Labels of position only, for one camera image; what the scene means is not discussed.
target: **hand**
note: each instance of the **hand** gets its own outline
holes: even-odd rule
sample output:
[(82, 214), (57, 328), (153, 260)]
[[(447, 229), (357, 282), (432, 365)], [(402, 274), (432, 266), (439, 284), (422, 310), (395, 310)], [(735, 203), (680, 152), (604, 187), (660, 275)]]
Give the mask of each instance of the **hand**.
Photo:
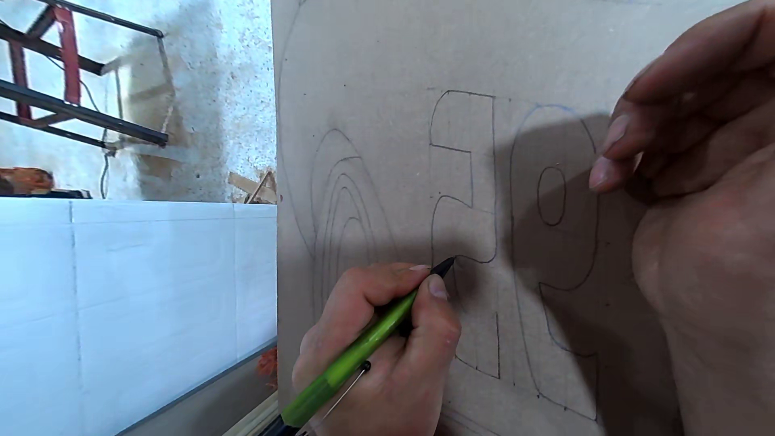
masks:
[(590, 186), (661, 199), (635, 234), (688, 434), (775, 428), (775, 0), (689, 29), (619, 100)]
[(320, 422), (341, 392), (312, 418), (319, 436), (433, 434), (460, 338), (460, 322), (447, 301), (444, 281), (438, 275), (428, 276), (429, 271), (425, 265), (394, 263), (352, 268), (342, 274), (320, 321), (301, 341), (293, 368), (297, 392), (355, 341), (369, 324), (374, 307), (405, 296), (419, 285), (412, 306), (414, 330), (408, 339), (390, 337), (371, 355), (371, 370), (325, 421)]

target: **pen clip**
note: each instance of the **pen clip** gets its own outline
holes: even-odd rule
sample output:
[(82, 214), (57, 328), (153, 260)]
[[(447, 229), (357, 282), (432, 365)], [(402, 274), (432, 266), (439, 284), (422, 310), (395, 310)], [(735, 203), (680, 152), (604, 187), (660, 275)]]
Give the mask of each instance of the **pen clip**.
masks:
[(360, 380), (360, 377), (361, 377), (363, 374), (366, 374), (367, 372), (369, 372), (369, 370), (370, 370), (370, 369), (371, 369), (371, 362), (369, 362), (369, 361), (365, 361), (364, 363), (362, 363), (362, 364), (360, 365), (360, 372), (358, 373), (358, 376), (355, 378), (355, 380), (353, 380), (353, 382), (352, 382), (352, 383), (350, 383), (350, 386), (348, 386), (348, 387), (347, 387), (347, 390), (345, 390), (345, 391), (344, 391), (344, 393), (342, 394), (342, 396), (341, 396), (341, 397), (339, 397), (339, 399), (336, 401), (336, 403), (334, 403), (334, 405), (333, 405), (333, 406), (331, 406), (331, 408), (329, 409), (329, 411), (328, 411), (328, 412), (325, 412), (325, 415), (323, 415), (323, 419), (321, 419), (321, 420), (320, 420), (320, 422), (321, 422), (321, 423), (322, 423), (324, 420), (326, 420), (326, 418), (327, 418), (327, 417), (329, 417), (329, 415), (330, 415), (330, 414), (331, 414), (331, 412), (334, 410), (334, 408), (335, 408), (335, 407), (336, 407), (336, 406), (339, 404), (339, 402), (340, 402), (340, 401), (342, 401), (342, 398), (344, 398), (344, 396), (345, 396), (345, 395), (347, 395), (347, 393), (350, 391), (350, 389), (352, 389), (352, 388), (353, 388), (353, 386), (355, 386), (355, 383), (357, 383), (357, 382), (358, 382), (358, 380)]

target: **green pencil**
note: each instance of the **green pencil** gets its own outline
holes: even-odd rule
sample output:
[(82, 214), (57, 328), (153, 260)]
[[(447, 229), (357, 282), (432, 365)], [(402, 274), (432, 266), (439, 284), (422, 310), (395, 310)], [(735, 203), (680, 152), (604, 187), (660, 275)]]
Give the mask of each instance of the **green pencil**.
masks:
[[(455, 258), (448, 258), (431, 269), (430, 274), (444, 277)], [(417, 289), (393, 300), (382, 318), (364, 331), (312, 384), (288, 404), (260, 436), (290, 436), (312, 418), (336, 395), (358, 368), (380, 347), (412, 311)]]

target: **pencil tip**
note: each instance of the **pencil tip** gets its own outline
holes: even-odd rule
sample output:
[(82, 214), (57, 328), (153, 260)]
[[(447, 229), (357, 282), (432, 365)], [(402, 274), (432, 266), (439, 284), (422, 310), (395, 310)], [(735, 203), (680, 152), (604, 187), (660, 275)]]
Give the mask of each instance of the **pencil tip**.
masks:
[(440, 264), (433, 267), (431, 270), (431, 274), (437, 274), (442, 279), (444, 278), (444, 275), (452, 268), (452, 264), (455, 263), (455, 258), (447, 258), (446, 260), (442, 261)]

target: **white wall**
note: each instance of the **white wall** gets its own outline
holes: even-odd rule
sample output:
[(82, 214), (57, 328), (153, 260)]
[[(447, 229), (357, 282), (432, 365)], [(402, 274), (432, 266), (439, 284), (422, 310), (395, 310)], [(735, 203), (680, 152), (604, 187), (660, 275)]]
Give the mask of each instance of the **white wall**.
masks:
[(109, 436), (277, 333), (276, 206), (0, 199), (0, 434)]

